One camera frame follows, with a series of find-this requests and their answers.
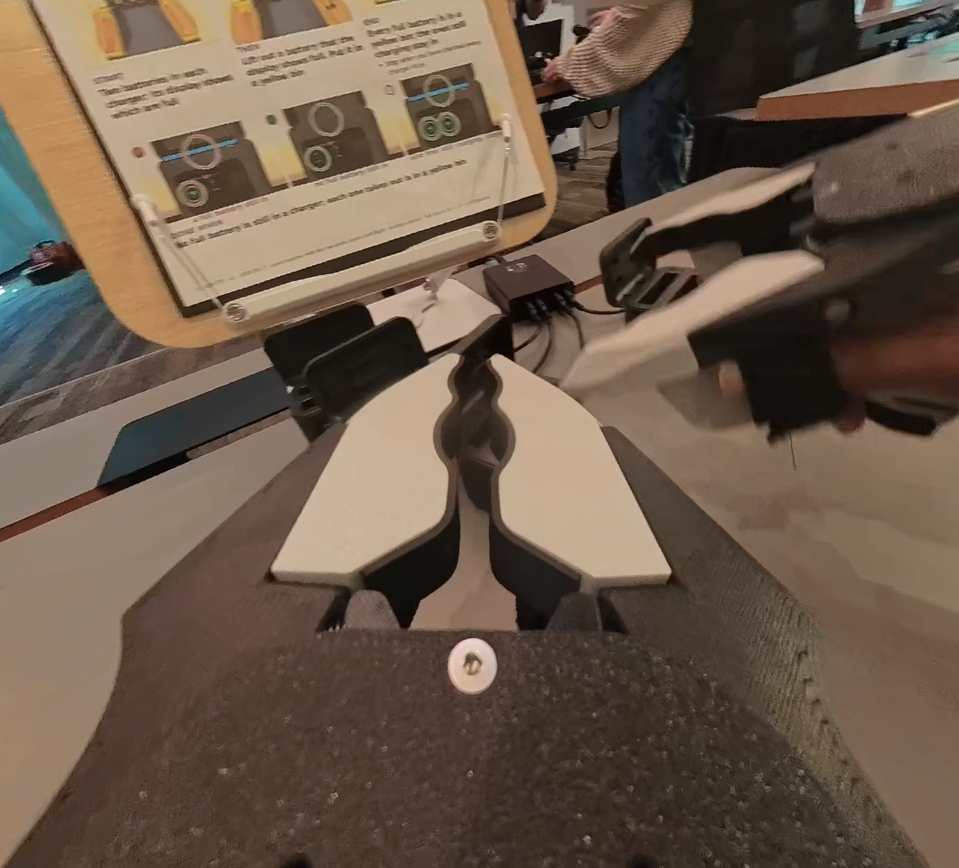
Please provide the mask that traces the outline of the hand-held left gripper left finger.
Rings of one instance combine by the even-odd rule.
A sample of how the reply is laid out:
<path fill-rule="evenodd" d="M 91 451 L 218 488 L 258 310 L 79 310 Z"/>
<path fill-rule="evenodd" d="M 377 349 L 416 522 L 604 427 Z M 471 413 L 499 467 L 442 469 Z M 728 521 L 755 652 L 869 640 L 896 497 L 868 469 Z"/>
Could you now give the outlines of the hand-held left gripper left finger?
<path fill-rule="evenodd" d="M 270 567 L 277 582 L 361 587 L 460 520 L 442 441 L 460 355 L 443 355 L 349 419 Z"/>

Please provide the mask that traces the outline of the person's right hand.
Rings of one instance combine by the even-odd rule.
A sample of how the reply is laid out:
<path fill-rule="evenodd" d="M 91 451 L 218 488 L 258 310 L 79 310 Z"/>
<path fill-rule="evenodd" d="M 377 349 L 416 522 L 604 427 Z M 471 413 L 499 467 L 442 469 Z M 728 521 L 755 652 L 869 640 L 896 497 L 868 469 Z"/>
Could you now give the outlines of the person's right hand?
<path fill-rule="evenodd" d="M 836 420 L 844 433 L 865 422 L 870 395 L 911 395 L 958 401 L 958 317 L 934 315 L 903 330 L 849 336 L 833 343 L 833 367 L 853 399 Z"/>

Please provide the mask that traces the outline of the wooden work table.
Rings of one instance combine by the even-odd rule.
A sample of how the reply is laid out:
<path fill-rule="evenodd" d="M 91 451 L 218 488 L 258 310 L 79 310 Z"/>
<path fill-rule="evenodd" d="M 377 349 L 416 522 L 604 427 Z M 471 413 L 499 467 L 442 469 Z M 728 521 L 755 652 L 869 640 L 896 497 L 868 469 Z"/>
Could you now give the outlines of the wooden work table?
<path fill-rule="evenodd" d="M 907 115 L 958 99 L 958 35 L 948 35 L 761 97 L 758 121 Z"/>

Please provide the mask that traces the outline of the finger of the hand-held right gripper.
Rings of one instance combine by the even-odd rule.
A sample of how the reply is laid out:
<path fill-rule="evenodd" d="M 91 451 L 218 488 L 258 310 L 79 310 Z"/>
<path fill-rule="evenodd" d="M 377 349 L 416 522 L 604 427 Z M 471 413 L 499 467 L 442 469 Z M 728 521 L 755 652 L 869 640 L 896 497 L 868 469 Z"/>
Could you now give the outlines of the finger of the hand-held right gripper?
<path fill-rule="evenodd" d="M 659 262 L 685 252 L 691 262 L 737 262 L 752 255 L 815 251 L 811 182 L 814 161 L 724 190 L 641 234 L 641 255 Z"/>
<path fill-rule="evenodd" d="M 589 343 L 563 378 L 562 389 L 583 397 L 629 371 L 677 354 L 687 371 L 698 364 L 689 339 L 712 323 L 790 286 L 820 275 L 825 262 L 807 251 L 753 255 L 712 275 L 688 296 L 654 309 Z"/>

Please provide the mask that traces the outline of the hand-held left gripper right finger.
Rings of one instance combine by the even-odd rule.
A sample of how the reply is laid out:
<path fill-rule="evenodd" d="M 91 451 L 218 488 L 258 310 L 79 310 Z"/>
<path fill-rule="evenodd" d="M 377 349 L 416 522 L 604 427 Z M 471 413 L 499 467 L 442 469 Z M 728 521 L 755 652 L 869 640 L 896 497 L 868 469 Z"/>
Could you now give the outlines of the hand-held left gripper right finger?
<path fill-rule="evenodd" d="M 491 493 L 497 529 L 590 592 L 666 584 L 665 553 L 599 421 L 508 358 L 488 367 L 506 434 Z"/>

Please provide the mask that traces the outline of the black battery charger case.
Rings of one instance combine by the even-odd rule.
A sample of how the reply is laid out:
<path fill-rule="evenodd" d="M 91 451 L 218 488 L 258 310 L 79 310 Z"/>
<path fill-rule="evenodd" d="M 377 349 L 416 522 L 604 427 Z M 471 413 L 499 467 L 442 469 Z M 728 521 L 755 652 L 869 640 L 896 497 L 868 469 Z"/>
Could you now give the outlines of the black battery charger case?
<path fill-rule="evenodd" d="M 453 350 L 459 359 L 453 372 L 453 388 L 460 414 L 488 405 L 497 385 L 490 361 L 501 356 L 514 360 L 513 324 L 497 313 L 485 319 Z"/>
<path fill-rule="evenodd" d="M 263 339 L 263 348 L 283 383 L 303 385 L 309 363 L 374 327 L 368 306 L 354 301 L 297 323 L 280 327 Z"/>
<path fill-rule="evenodd" d="M 699 287 L 691 268 L 658 266 L 658 256 L 648 254 L 641 239 L 652 227 L 648 218 L 635 220 L 598 254 L 598 268 L 606 301 L 626 323 L 684 299 Z"/>
<path fill-rule="evenodd" d="M 307 442 L 314 442 L 428 361 L 413 320 L 397 317 L 375 325 L 305 365 L 294 382 L 294 421 Z"/>

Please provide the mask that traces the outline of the wooden instruction board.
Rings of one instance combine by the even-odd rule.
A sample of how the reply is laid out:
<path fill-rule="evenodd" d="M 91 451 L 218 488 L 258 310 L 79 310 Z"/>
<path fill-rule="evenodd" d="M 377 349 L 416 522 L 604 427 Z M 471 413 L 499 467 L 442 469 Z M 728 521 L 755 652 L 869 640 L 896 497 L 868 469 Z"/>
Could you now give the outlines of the wooden instruction board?
<path fill-rule="evenodd" d="M 2 0 L 2 108 L 107 306 L 166 347 L 486 220 L 499 254 L 556 204 L 506 0 Z"/>

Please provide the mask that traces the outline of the dark flat mat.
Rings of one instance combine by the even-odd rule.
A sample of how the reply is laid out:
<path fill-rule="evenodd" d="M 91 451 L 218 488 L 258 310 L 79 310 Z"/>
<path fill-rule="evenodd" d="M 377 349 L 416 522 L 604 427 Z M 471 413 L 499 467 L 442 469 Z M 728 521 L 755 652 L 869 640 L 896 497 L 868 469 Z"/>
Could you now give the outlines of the dark flat mat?
<path fill-rule="evenodd" d="M 136 419 L 118 433 L 97 488 L 114 491 L 179 467 L 188 454 L 289 410 L 287 386 L 264 370 Z"/>

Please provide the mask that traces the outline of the black charging hub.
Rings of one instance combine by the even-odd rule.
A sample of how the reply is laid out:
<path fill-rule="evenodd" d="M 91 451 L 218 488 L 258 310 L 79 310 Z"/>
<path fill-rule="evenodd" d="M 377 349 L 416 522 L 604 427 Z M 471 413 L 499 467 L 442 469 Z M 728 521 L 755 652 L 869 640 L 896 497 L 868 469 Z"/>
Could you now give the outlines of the black charging hub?
<path fill-rule="evenodd" d="M 511 323 L 545 323 L 572 308 L 573 282 L 540 255 L 497 262 L 482 270 L 487 295 Z"/>

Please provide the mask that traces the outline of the white base mat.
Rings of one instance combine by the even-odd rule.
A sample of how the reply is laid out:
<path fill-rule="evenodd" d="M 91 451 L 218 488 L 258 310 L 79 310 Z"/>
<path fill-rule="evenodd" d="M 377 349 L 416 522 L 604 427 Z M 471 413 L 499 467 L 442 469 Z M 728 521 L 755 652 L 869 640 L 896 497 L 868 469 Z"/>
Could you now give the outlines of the white base mat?
<path fill-rule="evenodd" d="M 499 313 L 492 301 L 453 278 L 442 287 L 438 303 L 423 311 L 422 282 L 372 300 L 367 306 L 375 325 L 397 318 L 409 319 L 428 355 L 457 344 L 485 319 Z"/>

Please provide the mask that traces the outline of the white clip bar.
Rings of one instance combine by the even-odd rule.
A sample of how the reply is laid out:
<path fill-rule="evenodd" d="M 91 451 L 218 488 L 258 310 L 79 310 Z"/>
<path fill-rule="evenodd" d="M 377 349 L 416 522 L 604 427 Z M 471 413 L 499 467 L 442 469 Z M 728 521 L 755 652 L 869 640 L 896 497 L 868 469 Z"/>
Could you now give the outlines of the white clip bar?
<path fill-rule="evenodd" d="M 500 240 L 501 222 L 486 220 L 349 269 L 232 299 L 222 305 L 220 316 L 232 326 L 264 329 L 375 294 L 396 282 L 425 279 L 470 258 L 496 254 Z"/>

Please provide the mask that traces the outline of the red fire extinguisher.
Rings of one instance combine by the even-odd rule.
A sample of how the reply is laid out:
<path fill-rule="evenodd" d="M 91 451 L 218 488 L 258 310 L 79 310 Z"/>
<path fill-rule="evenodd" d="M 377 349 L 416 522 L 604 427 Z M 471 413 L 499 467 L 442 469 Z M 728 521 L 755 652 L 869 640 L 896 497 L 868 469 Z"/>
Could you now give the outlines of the red fire extinguisher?
<path fill-rule="evenodd" d="M 43 287 L 63 281 L 84 268 L 72 245 L 63 241 L 46 240 L 30 250 L 22 276 L 31 286 Z"/>

